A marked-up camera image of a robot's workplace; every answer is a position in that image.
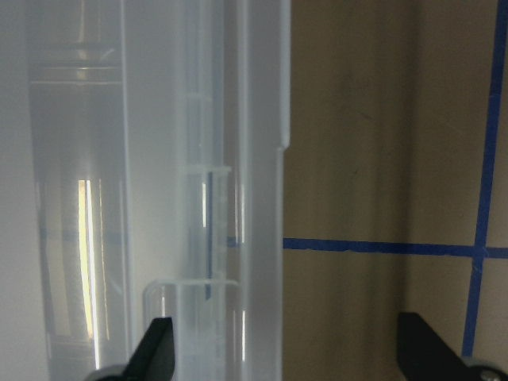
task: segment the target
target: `beige wall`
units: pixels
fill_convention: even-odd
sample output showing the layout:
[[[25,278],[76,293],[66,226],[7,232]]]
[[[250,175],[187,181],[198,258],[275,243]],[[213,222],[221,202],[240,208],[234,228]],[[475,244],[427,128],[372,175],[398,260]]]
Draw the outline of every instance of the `beige wall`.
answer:
[[[497,2],[292,3],[284,236],[472,245]],[[488,236],[498,247],[505,104]],[[460,352],[468,258],[286,250],[284,268],[285,381],[397,379],[400,310]],[[505,268],[485,263],[475,355],[508,369]]]

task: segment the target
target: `blue painter's tape line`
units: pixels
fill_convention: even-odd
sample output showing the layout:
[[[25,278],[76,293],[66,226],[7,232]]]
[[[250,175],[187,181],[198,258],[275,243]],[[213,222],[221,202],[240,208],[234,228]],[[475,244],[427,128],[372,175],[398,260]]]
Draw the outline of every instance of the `blue painter's tape line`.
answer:
[[[333,241],[305,238],[284,238],[283,247],[293,250],[317,250],[325,252],[380,252],[390,254],[416,254],[429,256],[473,257],[482,249],[474,246],[448,244],[401,244],[391,242]]]
[[[462,356],[473,356],[475,347],[476,321],[478,319],[479,296],[482,286],[483,256],[473,258],[471,280],[469,281],[468,308],[466,310],[466,323],[462,341]]]
[[[476,220],[475,246],[485,248],[489,213],[491,211],[492,183],[495,168],[495,150],[498,139],[499,113],[501,107],[502,77],[505,67],[506,29],[508,28],[508,0],[498,0],[495,22],[494,52],[491,69],[491,89],[487,112],[487,128],[483,151],[482,180],[480,185],[478,217]],[[462,355],[472,356],[475,347],[475,331],[478,319],[479,297],[482,284],[483,259],[487,250],[473,257],[469,284],[468,308],[464,326]]]
[[[486,258],[508,259],[508,248],[487,248]]]
[[[228,248],[239,248],[240,247],[240,244],[238,243],[238,240],[236,237],[228,237],[226,244],[227,244]]]
[[[487,111],[487,129],[483,151],[482,180],[480,186],[475,246],[487,244],[487,228],[491,208],[492,181],[494,178],[495,150],[498,137],[501,107],[502,77],[505,66],[506,28],[508,26],[508,0],[498,1],[495,25],[494,54],[492,57],[491,89]]]

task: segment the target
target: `clear plastic container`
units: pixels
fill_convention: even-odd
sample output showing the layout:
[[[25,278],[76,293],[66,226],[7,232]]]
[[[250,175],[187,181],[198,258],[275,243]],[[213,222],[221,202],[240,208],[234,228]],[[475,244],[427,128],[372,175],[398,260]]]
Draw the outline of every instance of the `clear plastic container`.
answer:
[[[160,316],[176,380],[281,379],[289,13],[26,2],[51,381],[125,364]]]

